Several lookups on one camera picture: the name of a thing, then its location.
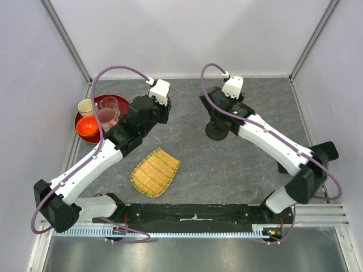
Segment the black round-base clamp phone stand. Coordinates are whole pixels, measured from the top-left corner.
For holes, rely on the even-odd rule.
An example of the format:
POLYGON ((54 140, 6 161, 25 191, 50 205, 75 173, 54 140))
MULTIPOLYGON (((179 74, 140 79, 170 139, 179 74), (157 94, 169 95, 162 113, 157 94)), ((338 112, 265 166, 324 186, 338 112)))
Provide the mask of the black round-base clamp phone stand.
POLYGON ((228 136, 229 131, 224 130, 213 122, 208 122, 205 127, 205 133, 210 139, 214 141, 221 141, 228 136))

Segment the black smartphone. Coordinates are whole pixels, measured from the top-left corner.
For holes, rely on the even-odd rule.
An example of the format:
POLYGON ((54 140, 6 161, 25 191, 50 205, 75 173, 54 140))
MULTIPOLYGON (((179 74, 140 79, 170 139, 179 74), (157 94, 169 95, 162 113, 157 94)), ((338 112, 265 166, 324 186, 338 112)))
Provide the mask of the black smartphone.
POLYGON ((316 152, 318 150, 324 151, 329 161, 337 160, 339 158, 339 153, 336 149, 335 144, 332 141, 323 142, 309 147, 310 150, 316 152))

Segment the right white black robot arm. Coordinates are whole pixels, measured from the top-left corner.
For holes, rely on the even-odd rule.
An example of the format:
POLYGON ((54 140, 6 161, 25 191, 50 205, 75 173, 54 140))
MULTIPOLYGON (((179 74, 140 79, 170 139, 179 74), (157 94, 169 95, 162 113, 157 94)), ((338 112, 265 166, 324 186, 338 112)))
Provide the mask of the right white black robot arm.
POLYGON ((307 204, 325 182, 327 174, 309 159, 324 167, 339 158, 333 142, 303 147, 269 126, 255 111, 243 103, 243 98, 226 97, 220 87, 207 89, 200 99, 210 115, 205 132, 215 141, 221 141, 233 133, 260 147, 273 157, 280 173, 288 173, 292 180, 275 190, 264 200, 260 208, 261 219, 273 223, 280 213, 295 204, 307 204))

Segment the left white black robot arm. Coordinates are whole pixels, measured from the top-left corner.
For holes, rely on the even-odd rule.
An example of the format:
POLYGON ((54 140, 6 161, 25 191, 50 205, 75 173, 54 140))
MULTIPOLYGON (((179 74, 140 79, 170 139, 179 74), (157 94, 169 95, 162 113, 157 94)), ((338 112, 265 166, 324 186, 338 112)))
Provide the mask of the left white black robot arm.
POLYGON ((156 124, 166 124, 171 98, 161 104, 155 96, 137 96, 129 104, 127 113, 105 134, 93 151, 62 175, 33 186, 36 211, 56 232, 62 233, 80 219, 106 217, 112 223, 124 218, 121 201, 113 193, 99 200, 80 198, 80 193, 101 173, 125 158, 141 145, 156 124))

